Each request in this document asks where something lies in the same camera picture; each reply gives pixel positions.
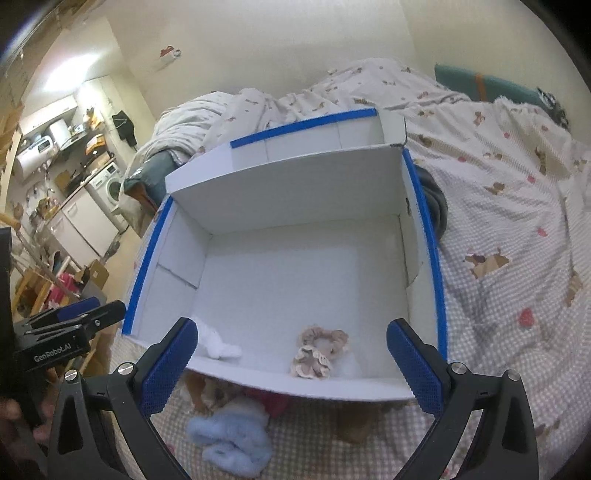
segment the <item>kitchen counter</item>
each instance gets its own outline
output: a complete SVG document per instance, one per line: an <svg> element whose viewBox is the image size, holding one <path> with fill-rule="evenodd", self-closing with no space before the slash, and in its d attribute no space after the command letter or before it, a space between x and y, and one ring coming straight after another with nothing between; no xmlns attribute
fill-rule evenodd
<svg viewBox="0 0 591 480"><path fill-rule="evenodd" d="M96 177L96 175L102 171L109 163L111 163L111 158L109 157L108 153L103 153L99 158L97 158L92 164L91 166L94 166L94 170L92 170L91 174L86 177L81 183L80 185L78 185L76 187L76 190L74 190L72 193L70 193L68 195L68 197L60 204L60 206L56 209L55 212L53 212L53 215L55 215L57 212L59 212L62 208L64 208L67 203L72 200L72 198L75 197L75 195L80 191L80 189L83 189L84 187L86 187L86 185L88 183L90 183L90 181ZM52 217L49 217L48 219L46 219L46 222L51 220Z"/></svg>
<svg viewBox="0 0 591 480"><path fill-rule="evenodd" d="M112 160L103 154L92 173L38 226L38 243L58 243L79 265L89 265L107 252L118 230L85 189Z"/></svg>

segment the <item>kitchen appliance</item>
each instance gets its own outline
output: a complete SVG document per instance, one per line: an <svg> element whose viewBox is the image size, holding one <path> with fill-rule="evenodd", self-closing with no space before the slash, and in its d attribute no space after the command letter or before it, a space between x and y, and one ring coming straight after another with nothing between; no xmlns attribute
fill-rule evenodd
<svg viewBox="0 0 591 480"><path fill-rule="evenodd" d="M122 183L123 174L115 162L110 162L86 185L90 196L94 198L119 232L123 232L128 227L128 223L122 215L113 214L119 205L119 191Z"/></svg>
<svg viewBox="0 0 591 480"><path fill-rule="evenodd" d="M46 135L36 140L14 159L14 173L19 181L27 179L46 161L51 160L58 152L58 146Z"/></svg>
<svg viewBox="0 0 591 480"><path fill-rule="evenodd" d="M72 137L66 121L62 118L49 126L49 134L59 149Z"/></svg>

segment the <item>white cabinet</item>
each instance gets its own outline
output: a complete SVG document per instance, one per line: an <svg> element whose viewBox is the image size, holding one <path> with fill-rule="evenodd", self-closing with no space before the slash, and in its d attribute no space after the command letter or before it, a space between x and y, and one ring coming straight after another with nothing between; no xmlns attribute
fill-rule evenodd
<svg viewBox="0 0 591 480"><path fill-rule="evenodd" d="M86 243L63 212L57 212L52 218L49 223L49 231L79 265L90 265L93 260L100 259L99 254Z"/></svg>
<svg viewBox="0 0 591 480"><path fill-rule="evenodd" d="M71 119L76 108L78 108L78 104L72 95L53 102L37 110L37 112L33 112L31 115L21 118L19 124L22 135L26 137L34 131L43 133L49 124L52 124L58 119L66 117L70 117Z"/></svg>
<svg viewBox="0 0 591 480"><path fill-rule="evenodd" d="M86 189L80 189L61 211L96 253L104 256L118 231Z"/></svg>

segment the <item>light blue fabric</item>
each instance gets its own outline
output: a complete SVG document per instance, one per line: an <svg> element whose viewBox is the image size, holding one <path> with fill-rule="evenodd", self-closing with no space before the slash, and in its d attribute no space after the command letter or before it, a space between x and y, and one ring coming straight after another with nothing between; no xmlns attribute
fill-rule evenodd
<svg viewBox="0 0 591 480"><path fill-rule="evenodd" d="M267 466L273 449L260 421L235 413L195 417L187 423L187 436L203 449L203 460L244 478L255 478Z"/></svg>

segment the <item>blanket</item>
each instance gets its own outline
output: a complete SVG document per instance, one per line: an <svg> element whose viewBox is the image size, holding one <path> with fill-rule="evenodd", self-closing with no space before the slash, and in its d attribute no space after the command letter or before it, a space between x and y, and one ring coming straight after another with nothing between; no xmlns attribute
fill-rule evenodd
<svg viewBox="0 0 591 480"><path fill-rule="evenodd" d="M133 173L152 155L170 150L176 163L182 165L201 147L210 126L224 113L232 95L212 92L165 110L156 125L152 138L135 154L125 172L125 178ZM124 192L123 182L119 191L119 208L136 232L141 231L144 214L140 203Z"/></svg>
<svg viewBox="0 0 591 480"><path fill-rule="evenodd" d="M414 162L447 198L439 254L448 360L475 373L521 373L540 478L551 478L591 419L591 148L535 106L472 102L395 60L367 59L279 100L243 90L192 161L255 131L367 106L404 115ZM111 367L141 352L118 336ZM200 449L184 438L196 413L182 388L152 417L154 425L193 478L231 478L202 462ZM444 479L457 473L478 420L473 414ZM275 453L261 478L392 479L432 421L415 401L397 404L365 443L349 445L334 435L334 402L298 398L269 424Z"/></svg>

